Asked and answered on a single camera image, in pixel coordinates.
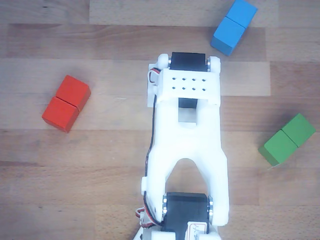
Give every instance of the wooden surface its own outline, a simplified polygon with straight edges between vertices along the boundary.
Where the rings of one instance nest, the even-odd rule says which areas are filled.
[[[151,137],[146,71],[172,51],[222,61],[222,238],[320,239],[320,133],[278,167],[257,150],[297,113],[320,130],[320,1],[249,0],[258,12],[226,57],[209,43],[232,2],[0,1],[1,240],[134,236]],[[41,119],[67,74],[92,91],[69,134]],[[206,192],[190,160],[167,189]]]

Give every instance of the green cube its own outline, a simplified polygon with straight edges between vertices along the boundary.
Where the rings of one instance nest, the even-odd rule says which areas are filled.
[[[272,166],[276,166],[282,164],[297,148],[297,145],[279,130],[258,151]]]
[[[316,132],[316,129],[299,113],[282,128],[282,131],[300,147]]]

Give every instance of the blue wooden block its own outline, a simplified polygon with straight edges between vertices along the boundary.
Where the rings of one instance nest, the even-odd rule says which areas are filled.
[[[254,18],[257,10],[258,8],[244,0],[235,0],[226,17],[246,29]]]
[[[211,46],[230,56],[245,30],[243,26],[225,17],[213,34]]]

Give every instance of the wooden block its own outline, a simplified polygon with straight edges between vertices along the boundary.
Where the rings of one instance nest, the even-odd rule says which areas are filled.
[[[230,56],[245,30],[240,24],[225,17],[213,34],[211,46]]]
[[[291,121],[289,121],[282,131],[298,146],[304,144],[308,138],[316,132],[314,126],[312,126],[308,120],[298,113]]]
[[[244,0],[235,0],[229,12],[226,14],[228,19],[235,21],[245,29],[254,18],[258,8]]]
[[[42,118],[47,124],[68,133],[78,115],[79,110],[75,106],[54,96]]]
[[[276,166],[282,164],[296,149],[296,144],[280,130],[258,150],[272,166]]]
[[[82,81],[72,76],[65,76],[55,96],[78,108],[79,112],[84,108],[91,95],[90,88]]]

